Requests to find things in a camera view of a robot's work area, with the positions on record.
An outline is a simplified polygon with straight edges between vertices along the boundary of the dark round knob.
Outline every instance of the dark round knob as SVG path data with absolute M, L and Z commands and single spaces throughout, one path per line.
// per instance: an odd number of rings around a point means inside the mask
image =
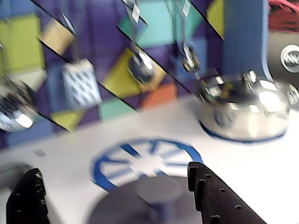
M 141 179 L 136 193 L 150 206 L 152 223 L 168 223 L 175 218 L 175 201 L 181 195 L 180 185 L 175 179 L 169 176 Z

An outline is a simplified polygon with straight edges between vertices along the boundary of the red object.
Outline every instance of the red object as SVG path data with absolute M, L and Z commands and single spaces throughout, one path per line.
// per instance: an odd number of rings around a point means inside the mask
M 269 0 L 269 10 L 270 30 L 299 32 L 299 7 L 296 3 L 287 0 Z

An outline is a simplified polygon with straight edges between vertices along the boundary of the silver ladle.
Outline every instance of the silver ladle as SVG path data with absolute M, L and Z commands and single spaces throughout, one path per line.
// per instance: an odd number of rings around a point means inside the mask
M 6 18 L 5 22 L 11 29 L 9 19 Z M 26 84 L 18 85 L 11 80 L 6 53 L 4 44 L 0 42 L 1 66 L 4 73 L 0 77 L 0 129 L 12 132 L 33 125 L 34 102 L 33 92 Z
M 200 66 L 200 62 L 199 62 L 198 56 L 197 56 L 194 48 L 191 47 L 191 46 L 188 46 L 187 43 L 186 43 L 185 16 L 184 16 L 184 13 L 183 13 L 183 9 L 180 6 L 178 0 L 177 0 L 177 5 L 178 5 L 179 12 L 181 14 L 181 18 L 182 18 L 182 21 L 181 21 L 181 25 L 182 25 L 182 31 L 181 32 L 182 32 L 182 38 L 183 38 L 182 53 L 183 53 L 183 56 L 184 56 L 184 58 L 182 59 L 182 65 L 183 65 L 184 69 L 187 72 L 194 72 L 195 73 L 196 69 L 198 69 L 199 66 Z
M 129 5 L 135 5 L 135 0 L 132 0 L 129 2 Z M 145 53 L 143 53 L 136 45 L 136 39 L 135 39 L 135 27 L 136 22 L 134 21 L 134 18 L 132 16 L 132 13 L 129 9 L 129 7 L 126 5 L 126 10 L 128 13 L 128 16 L 131 21 L 132 25 L 132 42 L 131 42 L 131 49 L 133 51 L 133 56 L 129 61 L 128 65 L 128 71 L 133 76 L 133 78 L 142 84 L 149 83 L 155 73 L 154 73 L 154 64 L 153 61 L 149 56 L 147 56 Z

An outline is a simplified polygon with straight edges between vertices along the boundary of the white stovetop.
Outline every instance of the white stovetop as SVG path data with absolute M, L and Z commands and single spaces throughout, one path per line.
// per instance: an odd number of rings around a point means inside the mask
M 91 160 L 95 156 L 119 141 L 157 136 L 174 139 L 197 149 L 204 163 L 268 224 L 298 224 L 299 113 L 291 113 L 290 127 L 283 138 L 243 145 L 210 138 L 198 124 L 198 107 L 197 99 L 192 97 L 92 124 L 75 133 L 4 152 L 0 164 L 24 161 L 39 168 L 47 197 L 63 223 L 84 224 L 94 204 L 107 193 L 91 181 Z M 43 150 L 46 156 L 36 156 L 36 150 Z M 138 165 L 140 170 L 145 163 Z M 183 169 L 178 175 L 186 172 Z

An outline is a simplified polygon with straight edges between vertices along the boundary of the stainless steel pot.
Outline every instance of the stainless steel pot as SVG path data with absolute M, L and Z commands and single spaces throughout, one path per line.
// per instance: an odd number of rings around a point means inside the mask
M 260 80 L 253 70 L 230 80 L 219 75 L 202 78 L 196 96 L 202 102 L 202 127 L 209 134 L 236 141 L 282 136 L 290 107 L 299 100 L 296 89 Z

